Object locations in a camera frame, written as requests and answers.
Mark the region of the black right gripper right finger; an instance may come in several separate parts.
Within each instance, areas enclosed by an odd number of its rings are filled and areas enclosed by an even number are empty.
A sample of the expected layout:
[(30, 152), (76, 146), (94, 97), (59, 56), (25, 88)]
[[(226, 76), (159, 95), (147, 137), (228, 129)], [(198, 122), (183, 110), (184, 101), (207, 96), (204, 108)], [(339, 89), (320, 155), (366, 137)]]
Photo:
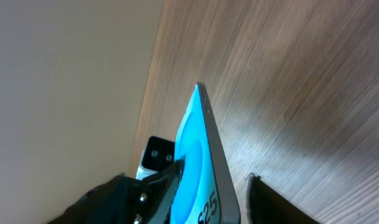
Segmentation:
[(319, 223), (266, 185), (260, 176), (253, 173), (248, 176), (246, 215), (248, 223), (251, 224)]

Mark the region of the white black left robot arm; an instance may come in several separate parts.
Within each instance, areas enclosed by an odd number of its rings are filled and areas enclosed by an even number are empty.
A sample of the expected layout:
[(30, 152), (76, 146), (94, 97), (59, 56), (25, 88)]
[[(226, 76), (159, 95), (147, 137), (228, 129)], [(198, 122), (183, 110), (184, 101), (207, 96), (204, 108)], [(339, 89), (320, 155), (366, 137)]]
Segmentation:
[(169, 167), (174, 162), (174, 147), (173, 141), (151, 136), (143, 150), (136, 178), (142, 180)]

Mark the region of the smartphone with blue screen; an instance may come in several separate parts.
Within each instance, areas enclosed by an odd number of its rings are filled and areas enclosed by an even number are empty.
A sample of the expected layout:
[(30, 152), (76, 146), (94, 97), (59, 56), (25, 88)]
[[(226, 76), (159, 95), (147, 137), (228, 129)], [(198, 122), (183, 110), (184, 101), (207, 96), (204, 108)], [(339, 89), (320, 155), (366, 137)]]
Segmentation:
[(183, 160), (171, 223), (240, 223), (241, 213), (206, 86), (198, 82), (175, 136)]

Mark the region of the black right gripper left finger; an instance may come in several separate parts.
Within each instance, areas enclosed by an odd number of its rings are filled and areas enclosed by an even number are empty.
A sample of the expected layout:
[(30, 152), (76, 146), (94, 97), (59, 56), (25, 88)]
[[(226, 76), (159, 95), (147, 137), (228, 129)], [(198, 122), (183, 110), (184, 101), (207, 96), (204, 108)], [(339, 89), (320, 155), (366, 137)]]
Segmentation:
[(143, 180), (117, 175), (88, 191), (49, 224), (169, 223), (184, 166), (184, 158), (176, 160)]

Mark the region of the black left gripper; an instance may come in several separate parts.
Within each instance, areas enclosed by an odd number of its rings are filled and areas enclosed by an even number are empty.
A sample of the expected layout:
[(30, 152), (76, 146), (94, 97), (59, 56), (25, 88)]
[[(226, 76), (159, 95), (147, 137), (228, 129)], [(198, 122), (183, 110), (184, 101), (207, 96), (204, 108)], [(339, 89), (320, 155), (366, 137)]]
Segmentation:
[(174, 162), (174, 146), (173, 141), (151, 136), (144, 150), (141, 166), (156, 172), (166, 169)]

